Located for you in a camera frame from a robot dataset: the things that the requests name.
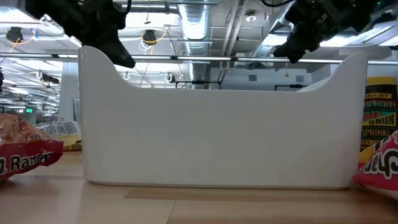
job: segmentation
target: wooden tabletop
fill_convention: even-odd
[[[112,187],[83,178],[80,152],[0,184],[1,223],[398,223],[398,203],[366,190]]]

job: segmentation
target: chip bag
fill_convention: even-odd
[[[63,142],[18,116],[0,114],[0,180],[38,166],[49,166],[62,153]]]
[[[354,175],[354,182],[398,199],[398,130],[372,149],[367,163]]]

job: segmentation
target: silver ventilation duct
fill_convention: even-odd
[[[210,6],[196,4],[178,5],[182,17],[182,30],[186,40],[208,40],[210,29]],[[190,56],[208,55],[209,45],[206,43],[185,43]],[[210,65],[190,63],[191,81],[210,81]],[[193,88],[208,88],[209,85],[193,85]]]
[[[250,57],[255,58],[266,58],[269,56],[271,50],[273,49],[273,45],[267,45],[267,36],[273,30],[280,29],[285,26],[291,26],[291,23],[285,19],[285,15],[287,11],[290,9],[294,2],[288,3],[285,6],[281,7],[279,11],[273,13],[270,16],[267,16],[267,19],[262,27],[262,33],[264,34],[264,40],[261,44],[256,48],[255,51],[252,52]],[[247,69],[255,69],[255,68],[264,68],[264,64],[260,63],[250,63],[247,65]]]

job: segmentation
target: ceiling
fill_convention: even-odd
[[[220,56],[226,34],[226,26],[231,20],[231,10],[235,0],[223,0],[211,8],[211,51],[210,54]],[[137,3],[145,3],[148,1],[133,0],[133,5]],[[256,20],[248,22],[245,20],[241,24],[238,33],[239,40],[233,46],[232,54],[248,53],[253,51],[262,41],[262,28],[264,21],[268,15],[277,12],[279,8],[265,7],[260,0],[250,0],[247,10],[254,10]],[[22,27],[24,40],[22,45],[15,45],[6,38],[6,32],[11,26]],[[143,50],[141,44],[141,34],[146,29],[155,30],[155,35],[159,39],[164,34],[164,38],[155,44],[153,49]],[[127,15],[126,28],[119,31],[119,38],[132,55],[137,54],[153,54],[153,55],[184,55],[185,46],[179,40],[183,39],[180,16],[176,14],[161,13],[130,13]],[[37,21],[27,14],[16,10],[10,5],[0,7],[0,52],[15,53],[45,53],[45,54],[77,54],[80,47],[79,41],[70,39],[58,25],[48,21]],[[317,51],[308,53],[305,58],[327,58],[327,59],[344,59],[355,52],[366,52],[370,59],[382,60],[391,56],[391,50],[388,47],[380,47],[378,45],[367,45],[355,47],[321,47]],[[21,58],[5,58],[1,62],[4,79],[16,85],[25,86],[46,86],[48,83],[40,81],[41,73],[49,74],[58,78],[62,82],[62,62],[57,61],[40,61],[40,60],[23,60]],[[272,76],[272,72],[278,73],[281,69],[286,69],[285,63],[275,63],[265,71]],[[218,67],[218,63],[212,63],[212,67]],[[187,63],[137,63],[134,69],[116,67],[123,77],[136,86],[151,88],[173,88],[174,84],[165,81],[167,74],[175,75],[177,80],[189,81],[189,66]],[[310,75],[319,65],[312,64],[296,64],[287,66],[290,70],[303,70],[304,74]],[[217,76],[218,72],[212,72],[212,80]],[[239,70],[239,72],[229,72],[225,78],[225,82],[230,86],[247,85],[247,76],[250,74],[247,70]],[[285,80],[275,78],[265,79],[267,85],[276,85],[279,82],[285,83]],[[59,86],[54,85],[53,88],[32,88],[29,91],[38,93],[44,98],[47,95],[51,98],[59,98]],[[18,93],[4,91],[3,97],[15,96]]]

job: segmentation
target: red snack bag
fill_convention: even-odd
[[[360,167],[353,180],[398,199],[398,130],[377,145],[372,157]]]
[[[0,180],[49,166],[62,153],[63,142],[53,140],[18,116],[0,114]]]

